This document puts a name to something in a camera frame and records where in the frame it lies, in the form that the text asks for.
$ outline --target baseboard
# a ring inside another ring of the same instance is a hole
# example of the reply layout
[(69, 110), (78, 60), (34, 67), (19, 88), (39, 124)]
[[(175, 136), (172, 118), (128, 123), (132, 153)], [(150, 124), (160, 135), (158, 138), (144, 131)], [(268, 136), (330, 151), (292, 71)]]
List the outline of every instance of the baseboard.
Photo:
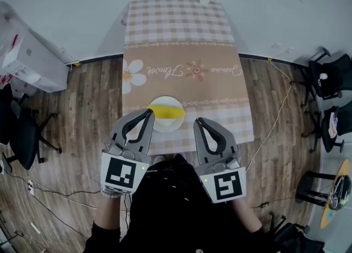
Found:
[[(246, 54), (246, 53), (239, 53), (238, 55), (241, 58), (260, 59), (263, 61), (267, 61), (269, 59), (268, 57), (255, 56), (253, 54)], [(123, 58), (123, 54), (115, 54), (113, 56), (105, 56), (105, 57), (97, 57), (97, 58), (91, 58), (91, 59), (86, 59), (86, 60), (80, 60), (80, 63), (87, 64), (87, 63), (93, 63), (93, 62), (101, 62), (101, 61), (106, 61), (107, 59), (114, 59), (114, 58)], [(283, 64), (292, 65), (294, 67), (304, 67), (305, 68), (304, 65), (294, 63), (294, 62), (288, 62), (286, 60), (280, 60), (277, 58), (273, 58), (272, 62), (283, 63)]]

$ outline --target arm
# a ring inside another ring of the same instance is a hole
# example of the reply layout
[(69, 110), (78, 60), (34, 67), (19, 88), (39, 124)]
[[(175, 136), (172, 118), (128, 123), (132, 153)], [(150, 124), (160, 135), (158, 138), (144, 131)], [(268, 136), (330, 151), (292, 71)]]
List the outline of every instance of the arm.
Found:
[(231, 208), (235, 211), (237, 217), (243, 226), (250, 232), (254, 233), (261, 229), (262, 223), (259, 221), (253, 210), (247, 204), (244, 198), (231, 201)]
[(118, 229), (120, 227), (120, 198), (103, 196), (94, 222), (103, 229)]
[(118, 249), (120, 239), (120, 198), (102, 196), (84, 253), (109, 252)]

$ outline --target white daisy print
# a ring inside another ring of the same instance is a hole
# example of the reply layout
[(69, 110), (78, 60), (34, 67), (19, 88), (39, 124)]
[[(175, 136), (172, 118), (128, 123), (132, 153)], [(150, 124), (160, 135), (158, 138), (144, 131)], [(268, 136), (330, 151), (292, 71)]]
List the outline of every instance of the white daisy print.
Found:
[(131, 84), (135, 86), (143, 85), (147, 77), (144, 74), (137, 73), (143, 67), (143, 61), (135, 59), (127, 65), (126, 60), (122, 64), (122, 94), (128, 94), (131, 91)]

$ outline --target floor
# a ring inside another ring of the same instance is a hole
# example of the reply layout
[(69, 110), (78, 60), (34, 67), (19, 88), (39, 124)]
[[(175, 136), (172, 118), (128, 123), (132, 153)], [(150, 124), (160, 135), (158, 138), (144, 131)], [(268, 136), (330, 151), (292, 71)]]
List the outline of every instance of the floor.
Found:
[[(240, 145), (241, 165), (247, 166), (250, 158), (273, 125), (278, 110), (289, 89), (289, 81), (268, 62), (241, 59), (249, 93), (255, 141)], [(58, 119), (50, 120), (44, 137), (63, 149), (61, 155), (42, 147), (45, 163), (35, 161), (29, 171), (18, 162), (12, 163), (13, 174), (33, 178), (44, 186), (62, 193), (77, 190), (99, 191), (101, 150), (108, 139), (114, 121), (121, 115), (122, 60), (114, 59), (86, 64), (69, 73), (68, 88), (58, 93), (39, 92), (26, 105), (39, 109), (38, 122), (50, 112), (57, 112)], [(291, 79), (299, 78), (299, 71), (285, 64), (277, 64)], [(256, 155), (247, 173), (247, 199), (251, 206), (263, 202), (292, 197), (300, 177), (307, 170), (318, 171), (320, 154), (309, 153), (313, 138), (302, 139), (301, 133), (311, 130), (309, 118), (300, 108), (304, 88), (293, 85), (276, 127)], [(9, 147), (1, 146), (7, 156)], [(187, 154), (194, 165), (194, 153)], [(21, 231), (41, 239), (30, 223), (43, 233), (49, 246), (47, 252), (82, 252), (85, 239), (63, 225), (42, 205), (31, 197), (26, 185), (19, 178), (0, 177), (1, 220), (11, 236)], [(50, 192), (35, 189), (35, 196), (66, 224), (90, 235), (94, 209), (77, 205)], [(98, 206), (100, 194), (75, 194), (71, 197), (91, 206)], [(296, 205), (293, 199), (272, 202), (268, 207), (255, 209), (265, 227), (270, 222), (269, 212), (286, 215), (289, 221), (306, 224), (311, 205)], [(122, 231), (125, 230), (125, 213), (121, 212)], [(17, 237), (12, 241), (17, 252), (40, 252), (43, 246), (29, 244), (28, 238)]]

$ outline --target table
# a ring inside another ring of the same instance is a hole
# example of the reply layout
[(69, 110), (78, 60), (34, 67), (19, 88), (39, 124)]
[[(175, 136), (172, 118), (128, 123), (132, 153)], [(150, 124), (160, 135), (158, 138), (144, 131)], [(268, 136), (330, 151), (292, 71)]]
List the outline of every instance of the table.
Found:
[[(176, 98), (186, 111), (178, 130), (153, 131), (149, 155), (195, 151), (197, 117), (219, 122), (238, 144), (254, 140), (243, 70), (220, 4), (135, 1), (123, 20), (123, 114), (146, 108), (160, 96)], [(136, 138), (140, 128), (137, 125), (128, 139)], [(216, 148), (214, 141), (209, 143)]]
[(302, 176), (302, 178), (298, 184), (298, 187), (296, 190), (296, 202), (297, 203), (302, 203), (303, 201), (306, 201), (306, 202), (324, 207), (324, 212), (323, 212), (321, 222), (320, 222), (320, 228), (322, 228), (322, 229), (329, 225), (332, 218), (336, 215), (337, 211), (329, 208), (329, 202), (330, 202), (329, 194), (324, 194), (324, 193), (321, 193), (318, 191), (311, 190), (311, 188), (313, 186), (313, 178), (333, 180), (334, 181), (333, 186), (332, 186), (332, 190), (333, 190), (333, 187), (334, 187), (337, 179), (342, 175), (349, 175), (349, 160), (348, 159), (346, 159), (342, 163), (342, 165), (336, 175), (322, 174), (322, 173), (315, 173), (315, 172), (308, 171)]

